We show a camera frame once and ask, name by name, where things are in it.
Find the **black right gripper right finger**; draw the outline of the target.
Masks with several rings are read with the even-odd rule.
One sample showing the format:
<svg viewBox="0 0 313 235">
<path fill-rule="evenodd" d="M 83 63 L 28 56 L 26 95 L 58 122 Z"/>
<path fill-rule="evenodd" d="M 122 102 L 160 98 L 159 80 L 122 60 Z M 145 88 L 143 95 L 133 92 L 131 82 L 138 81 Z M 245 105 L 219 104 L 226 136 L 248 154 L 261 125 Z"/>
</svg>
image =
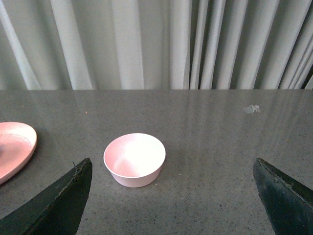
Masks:
<svg viewBox="0 0 313 235">
<path fill-rule="evenodd" d="M 313 191 L 310 188 L 261 158 L 255 160 L 253 176 L 277 235 L 313 233 Z"/>
</svg>

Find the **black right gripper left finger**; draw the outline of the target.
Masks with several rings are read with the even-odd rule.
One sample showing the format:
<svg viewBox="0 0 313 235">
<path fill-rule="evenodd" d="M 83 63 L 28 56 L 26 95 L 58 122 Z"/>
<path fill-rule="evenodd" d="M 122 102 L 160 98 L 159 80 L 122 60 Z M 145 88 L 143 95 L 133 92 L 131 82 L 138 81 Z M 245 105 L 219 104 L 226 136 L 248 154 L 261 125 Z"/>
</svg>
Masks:
<svg viewBox="0 0 313 235">
<path fill-rule="evenodd" d="M 2 235 L 74 235 L 89 198 L 92 163 L 82 160 L 27 203 L 2 218 Z"/>
</svg>

